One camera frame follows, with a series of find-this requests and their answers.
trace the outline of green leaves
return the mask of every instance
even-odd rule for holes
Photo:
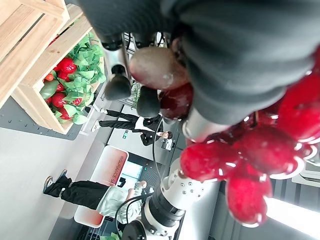
[[[95,35],[89,32],[68,53],[68,57],[72,58],[74,64],[77,65],[76,72],[68,75],[69,82],[57,78],[55,71],[51,72],[54,78],[58,80],[56,83],[60,82],[64,86],[66,97],[63,100],[65,100],[67,104],[63,105],[63,107],[72,118],[72,122],[78,125],[88,121],[87,117],[84,116],[83,108],[91,104],[94,100],[92,84],[106,81],[106,76],[99,67],[104,52],[100,45],[92,44],[93,41],[99,42],[98,40],[94,40],[94,38]],[[52,111],[60,123],[70,122],[70,120],[61,119],[62,114],[56,108],[52,107]]]
[[[69,105],[69,104],[64,104],[63,107],[65,108],[66,112],[68,113],[69,117],[72,117],[77,113],[76,107]]]
[[[92,64],[93,58],[94,53],[92,51],[80,51],[74,56],[73,62],[75,65],[89,66]]]
[[[59,112],[59,111],[55,111],[54,115],[55,115],[56,118],[60,118],[62,116],[62,113]]]
[[[95,72],[96,72],[95,70],[92,70],[92,71],[78,71],[77,73],[86,79],[92,79],[95,75]]]
[[[82,125],[88,121],[88,118],[84,115],[76,114],[72,119],[74,124]]]

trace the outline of black jacket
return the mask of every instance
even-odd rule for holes
[[[151,128],[150,125],[149,126],[145,126],[145,127],[148,127],[148,128],[150,128],[152,130],[156,130],[157,125],[158,124],[155,125],[154,129]],[[163,125],[163,123],[161,123],[160,126],[159,126],[159,129],[158,129],[158,133],[159,132],[163,132],[163,131],[164,131],[164,125]],[[141,138],[141,141],[142,141],[143,145],[149,146],[154,142],[154,137],[155,137],[155,132],[154,131],[140,130],[140,133],[143,133],[143,134],[140,135],[140,138]],[[160,136],[157,135],[155,140],[158,141],[159,138],[160,138]]]

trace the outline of artificial strawberry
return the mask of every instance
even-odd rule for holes
[[[61,119],[63,119],[63,120],[71,119],[71,117],[68,115],[68,112],[67,112],[67,110],[65,108],[61,107],[61,108],[58,109],[58,111],[62,114],[60,116]]]
[[[67,83],[70,82],[68,73],[65,73],[64,71],[59,71],[57,76],[58,78],[65,80]]]
[[[219,141],[193,144],[180,157],[184,174],[197,181],[224,180],[241,161],[238,151]]]
[[[58,63],[57,67],[60,71],[66,74],[73,74],[77,70],[77,65],[74,64],[74,61],[70,57],[65,57]]]
[[[82,98],[78,97],[75,100],[72,101],[72,103],[76,106],[80,105],[82,103]]]
[[[52,96],[52,105],[57,108],[62,108],[67,102],[64,100],[66,95],[63,92],[57,92]]]
[[[50,105],[51,104],[51,101],[52,101],[52,98],[49,97],[47,98],[46,100],[44,100],[46,102],[46,104]]]
[[[62,92],[64,90],[66,90],[65,87],[59,82],[58,86],[56,87],[55,92],[59,93],[59,92]]]

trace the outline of red tomato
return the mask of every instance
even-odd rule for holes
[[[71,119],[71,117],[68,115],[68,112],[66,109],[64,109],[63,107],[62,108],[59,108],[58,111],[62,114],[60,116],[61,119],[63,120],[69,120]]]
[[[49,73],[44,79],[47,81],[52,81],[54,79],[54,76],[51,73]]]
[[[62,92],[64,90],[66,90],[65,87],[59,82],[58,86],[56,87],[55,92],[59,93],[59,92]]]
[[[77,70],[77,65],[70,57],[65,57],[58,63],[57,67],[66,74],[73,74]]]
[[[64,104],[67,104],[65,100],[63,100],[66,95],[62,92],[55,93],[52,98],[52,105],[57,108],[63,108]]]
[[[58,78],[65,80],[67,83],[70,82],[70,78],[68,77],[68,73],[63,71],[58,72]]]

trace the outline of white sneaker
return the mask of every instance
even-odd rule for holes
[[[100,109],[100,113],[108,114],[108,110],[107,110],[107,109],[104,109],[104,108],[101,108],[101,109]]]
[[[93,127],[91,128],[91,132],[95,132],[96,130],[98,130],[99,128],[101,128],[99,121],[95,121]]]

